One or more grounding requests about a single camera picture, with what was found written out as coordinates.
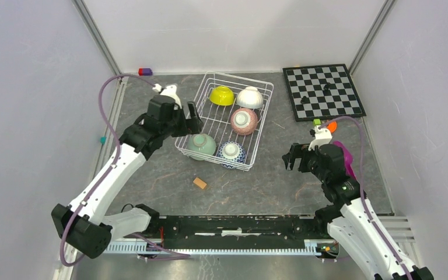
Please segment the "yellow bowl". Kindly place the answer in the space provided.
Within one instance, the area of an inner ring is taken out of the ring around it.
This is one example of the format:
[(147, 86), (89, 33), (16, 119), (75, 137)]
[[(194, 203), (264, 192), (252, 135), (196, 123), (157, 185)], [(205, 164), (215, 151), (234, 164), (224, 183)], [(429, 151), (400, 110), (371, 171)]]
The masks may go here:
[(211, 91), (209, 100), (219, 106), (231, 106), (235, 102), (235, 94), (229, 87), (217, 86)]

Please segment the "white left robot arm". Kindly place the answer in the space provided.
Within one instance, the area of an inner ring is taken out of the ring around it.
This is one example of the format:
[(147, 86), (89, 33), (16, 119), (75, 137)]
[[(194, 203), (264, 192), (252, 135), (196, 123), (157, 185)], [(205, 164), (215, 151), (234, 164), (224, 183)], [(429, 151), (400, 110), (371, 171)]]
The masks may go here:
[(150, 238), (159, 233), (160, 222), (142, 208), (110, 216), (106, 212), (128, 179), (162, 147), (165, 139), (202, 131), (197, 105), (189, 101), (187, 106), (188, 114), (171, 96), (151, 98), (147, 112), (124, 130), (111, 158), (93, 181), (67, 206), (57, 204), (52, 209), (61, 246), (69, 244), (94, 259), (116, 239), (133, 233)]

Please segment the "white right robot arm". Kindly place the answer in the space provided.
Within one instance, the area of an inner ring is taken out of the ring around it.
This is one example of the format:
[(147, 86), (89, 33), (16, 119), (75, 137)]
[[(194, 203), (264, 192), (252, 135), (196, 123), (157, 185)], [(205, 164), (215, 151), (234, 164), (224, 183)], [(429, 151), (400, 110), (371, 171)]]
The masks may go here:
[(298, 160), (298, 171), (314, 175), (331, 202), (315, 212), (315, 234), (337, 241), (367, 279), (433, 279), (429, 268), (418, 267), (390, 236), (352, 175), (344, 152), (334, 144), (310, 150), (306, 144), (293, 143), (282, 157), (288, 170)]

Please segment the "pale green ceramic bowl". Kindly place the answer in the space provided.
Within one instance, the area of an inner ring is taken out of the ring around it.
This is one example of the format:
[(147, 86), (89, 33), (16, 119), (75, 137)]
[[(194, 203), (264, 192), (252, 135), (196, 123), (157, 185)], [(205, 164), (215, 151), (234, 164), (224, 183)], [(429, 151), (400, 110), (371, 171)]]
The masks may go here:
[(190, 137), (187, 149), (190, 151), (190, 158), (203, 161), (213, 156), (217, 147), (213, 137), (208, 134), (195, 134)]

